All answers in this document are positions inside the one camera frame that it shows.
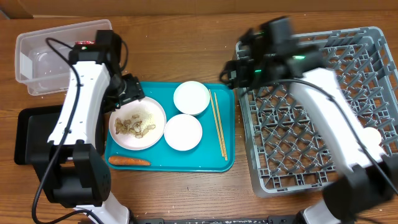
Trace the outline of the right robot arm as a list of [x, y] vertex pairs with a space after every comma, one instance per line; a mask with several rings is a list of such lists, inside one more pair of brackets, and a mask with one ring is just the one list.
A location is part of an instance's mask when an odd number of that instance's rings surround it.
[[258, 31], [249, 29], [239, 40], [248, 57], [227, 62], [220, 81], [247, 90], [287, 85], [341, 174], [323, 189], [318, 203], [296, 215], [295, 223], [352, 223], [361, 212], [397, 195], [397, 156], [384, 152], [376, 129], [360, 123], [317, 45], [302, 45], [288, 17], [268, 21]]

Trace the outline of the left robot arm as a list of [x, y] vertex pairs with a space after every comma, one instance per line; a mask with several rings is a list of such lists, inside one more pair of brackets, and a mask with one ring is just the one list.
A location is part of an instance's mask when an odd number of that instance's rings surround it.
[[93, 43], [70, 47], [64, 57], [70, 81], [58, 121], [45, 142], [29, 145], [28, 161], [40, 182], [36, 196], [93, 223], [134, 221], [111, 193], [102, 158], [104, 114], [144, 97], [139, 79], [123, 75], [127, 60], [127, 45], [112, 30], [98, 30]]

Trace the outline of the small white cup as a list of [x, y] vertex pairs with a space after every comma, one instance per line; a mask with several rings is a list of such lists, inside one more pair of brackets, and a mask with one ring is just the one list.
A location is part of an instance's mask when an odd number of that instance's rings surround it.
[[382, 141], [381, 134], [376, 128], [366, 127], [362, 130], [361, 135], [366, 146], [378, 146]]

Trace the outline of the red snack wrapper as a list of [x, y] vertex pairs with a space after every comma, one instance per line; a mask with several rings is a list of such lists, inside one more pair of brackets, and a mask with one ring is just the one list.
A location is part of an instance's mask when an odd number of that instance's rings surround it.
[[95, 41], [92, 41], [92, 40], [84, 40], [84, 41], [75, 42], [75, 45], [93, 45], [93, 44], [95, 44]]

